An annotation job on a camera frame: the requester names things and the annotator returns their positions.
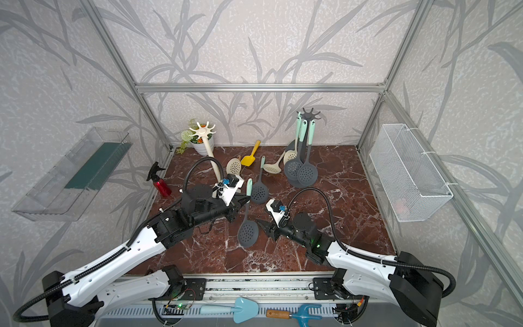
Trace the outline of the large cream skimmer green handle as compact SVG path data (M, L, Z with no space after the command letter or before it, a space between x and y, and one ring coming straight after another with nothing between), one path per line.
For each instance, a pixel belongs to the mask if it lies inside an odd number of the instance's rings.
M284 164L289 162L290 160L293 160L297 157L297 147L298 147L298 139L300 135L300 128L301 128L301 122L302 122L302 115L298 113L297 121L296 121L296 136L294 140L294 146L291 150L287 151L284 155L283 161Z

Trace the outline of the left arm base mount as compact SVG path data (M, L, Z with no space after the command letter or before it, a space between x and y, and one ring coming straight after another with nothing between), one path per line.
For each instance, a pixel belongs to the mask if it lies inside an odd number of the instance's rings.
M163 296L156 298L157 301L202 301L206 289L207 279L189 278L185 279L182 286L168 290Z

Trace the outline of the grey skimmer green handle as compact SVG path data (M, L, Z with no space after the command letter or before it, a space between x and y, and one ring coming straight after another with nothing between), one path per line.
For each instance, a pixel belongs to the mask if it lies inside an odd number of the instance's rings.
M299 150L298 141L305 137L306 128L307 128L307 120L301 121L300 126L298 128L298 134L296 137L296 141L295 141L296 156L284 165L285 175L289 180L296 181L298 179L298 171L299 171L300 167L302 166L302 162L300 160L300 154L298 153L298 150Z
M294 141L292 141L292 142L287 146L286 151L295 151L296 146L297 146L297 142L298 142L298 138L299 138L299 133L300 133L301 123L302 123L302 113L298 112L298 116L297 116L297 119L296 119L296 133L295 133L295 138L294 138Z

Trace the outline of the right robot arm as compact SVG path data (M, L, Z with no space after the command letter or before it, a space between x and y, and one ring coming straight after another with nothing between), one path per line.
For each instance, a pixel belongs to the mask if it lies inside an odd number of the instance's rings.
M306 257L315 264L330 266L335 273L330 281L340 298L368 296L397 305L412 320L424 326L436 326L443 283L432 271L422 270L421 262L407 252L385 256L348 245L322 232L304 213L296 216L297 226L289 222L259 219L257 224L267 237L285 237L306 249Z

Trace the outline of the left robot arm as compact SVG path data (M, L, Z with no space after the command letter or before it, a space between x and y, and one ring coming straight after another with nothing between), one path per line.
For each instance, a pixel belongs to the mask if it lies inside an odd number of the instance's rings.
M220 218L234 221L250 199L239 191L244 183L230 175L214 187L198 185L186 190L180 206L156 214L121 246L74 271L45 276L51 326L90 326L113 309L184 293L185 280L174 265L137 279L119 282L118 278L192 237L198 226Z

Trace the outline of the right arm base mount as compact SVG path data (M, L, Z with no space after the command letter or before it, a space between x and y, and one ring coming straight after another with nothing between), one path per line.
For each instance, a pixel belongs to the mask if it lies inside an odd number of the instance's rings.
M343 285L332 278L313 278L308 288L313 291L316 300L347 300L350 297Z

